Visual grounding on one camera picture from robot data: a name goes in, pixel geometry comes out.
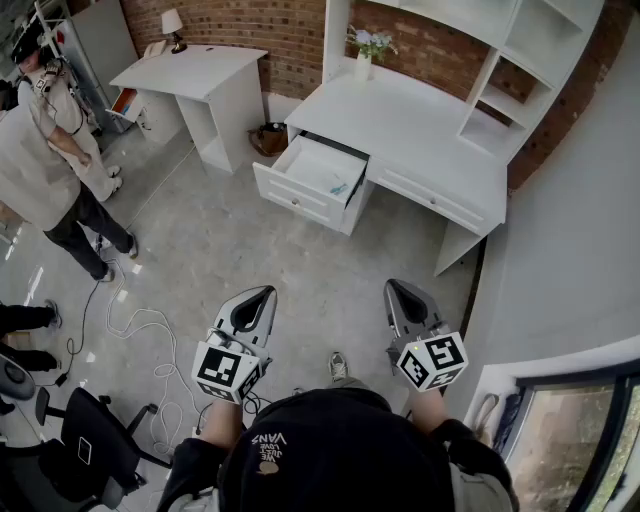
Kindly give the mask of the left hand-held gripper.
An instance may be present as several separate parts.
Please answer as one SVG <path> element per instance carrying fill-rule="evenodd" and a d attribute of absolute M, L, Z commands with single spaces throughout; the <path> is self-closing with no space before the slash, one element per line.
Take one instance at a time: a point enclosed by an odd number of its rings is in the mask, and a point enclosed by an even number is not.
<path fill-rule="evenodd" d="M 192 379 L 203 393 L 243 403 L 272 361 L 266 343 L 276 308 L 272 285 L 247 289 L 221 306 L 194 358 Z"/>

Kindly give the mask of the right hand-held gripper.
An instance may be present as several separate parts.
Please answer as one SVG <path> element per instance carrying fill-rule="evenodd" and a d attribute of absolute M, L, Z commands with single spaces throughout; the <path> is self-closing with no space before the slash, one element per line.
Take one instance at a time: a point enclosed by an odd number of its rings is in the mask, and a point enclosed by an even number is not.
<path fill-rule="evenodd" d="M 454 382 L 469 364 L 459 332 L 425 330 L 405 335 L 405 328 L 431 328 L 442 321 L 435 299 L 400 279 L 387 280 L 383 295 L 389 326 L 398 337 L 387 349 L 394 373 L 418 392 Z"/>

